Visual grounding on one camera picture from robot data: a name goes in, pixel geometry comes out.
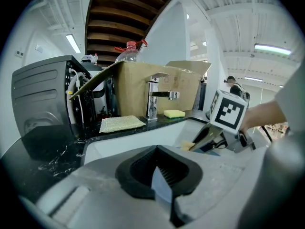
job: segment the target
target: white ceiling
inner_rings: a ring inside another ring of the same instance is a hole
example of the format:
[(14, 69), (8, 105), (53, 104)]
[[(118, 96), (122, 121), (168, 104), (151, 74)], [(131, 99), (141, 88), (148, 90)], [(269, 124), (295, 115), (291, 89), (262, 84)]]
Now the white ceiling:
[[(277, 91), (304, 58), (303, 34), (278, 0), (197, 0), (197, 3), (218, 33), (229, 75), (264, 80), (264, 83), (240, 80), (241, 83)], [(186, 6), (186, 10), (191, 15), (190, 8)], [(205, 28), (198, 20), (191, 16), (188, 20), (190, 41), (199, 47), (191, 51), (191, 57), (203, 60), (207, 58), (201, 42)], [(292, 54), (257, 51), (255, 43), (288, 48)]]

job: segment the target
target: wooden ceiling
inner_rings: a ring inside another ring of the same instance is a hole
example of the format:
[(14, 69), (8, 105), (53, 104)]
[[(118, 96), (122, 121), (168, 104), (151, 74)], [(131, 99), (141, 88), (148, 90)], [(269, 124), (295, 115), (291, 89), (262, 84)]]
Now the wooden ceiling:
[(147, 35), (158, 15), (171, 0), (91, 0), (86, 21), (86, 54), (98, 54), (98, 65), (106, 67), (126, 48), (128, 41)]

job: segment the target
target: box flap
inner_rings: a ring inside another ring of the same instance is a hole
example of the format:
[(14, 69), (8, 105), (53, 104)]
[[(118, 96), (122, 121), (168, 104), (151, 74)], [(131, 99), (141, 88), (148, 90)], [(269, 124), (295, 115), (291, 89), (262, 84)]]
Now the box flap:
[(168, 66), (177, 67), (181, 69), (190, 70), (196, 72), (203, 76), (207, 70), (210, 68), (211, 63), (202, 62), (202, 61), (170, 61), (167, 64)]
[(113, 73), (117, 70), (117, 68), (122, 64), (123, 61), (119, 61), (109, 65), (106, 69), (102, 70), (98, 74), (96, 74), (93, 78), (91, 78), (86, 84), (84, 84), (75, 94), (70, 97), (70, 100), (76, 98), (79, 94), (85, 92), (86, 90), (94, 89), (102, 81), (106, 80), (108, 77), (112, 76)]

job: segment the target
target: faucet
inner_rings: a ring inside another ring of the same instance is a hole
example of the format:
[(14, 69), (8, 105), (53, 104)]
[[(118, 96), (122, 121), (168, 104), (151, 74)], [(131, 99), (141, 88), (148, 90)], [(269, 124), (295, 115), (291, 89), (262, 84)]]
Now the faucet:
[(145, 118), (148, 121), (157, 120), (158, 97), (167, 97), (169, 100), (176, 100), (180, 96), (179, 92), (158, 92), (159, 79), (165, 76), (169, 76), (169, 74), (159, 72), (146, 78), (146, 82), (148, 83), (148, 104)]

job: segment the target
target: ceiling light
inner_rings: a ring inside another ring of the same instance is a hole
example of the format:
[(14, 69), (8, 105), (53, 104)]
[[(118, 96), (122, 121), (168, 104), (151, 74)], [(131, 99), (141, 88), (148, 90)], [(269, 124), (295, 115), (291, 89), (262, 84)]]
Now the ceiling light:
[(288, 50), (288, 49), (280, 48), (280, 47), (274, 47), (274, 46), (268, 46), (268, 45), (262, 45), (262, 44), (255, 44), (254, 48), (259, 49), (259, 50), (278, 52), (278, 53), (282, 53), (282, 54), (285, 54), (285, 55), (290, 55), (291, 54), (291, 51)]
[(69, 43), (71, 44), (72, 48), (76, 53), (81, 53), (79, 47), (77, 46), (75, 39), (72, 34), (66, 35), (66, 38), (68, 39)]
[(257, 78), (252, 78), (252, 77), (244, 77), (245, 80), (252, 80), (252, 81), (257, 81), (257, 82), (263, 82), (262, 79), (257, 79)]

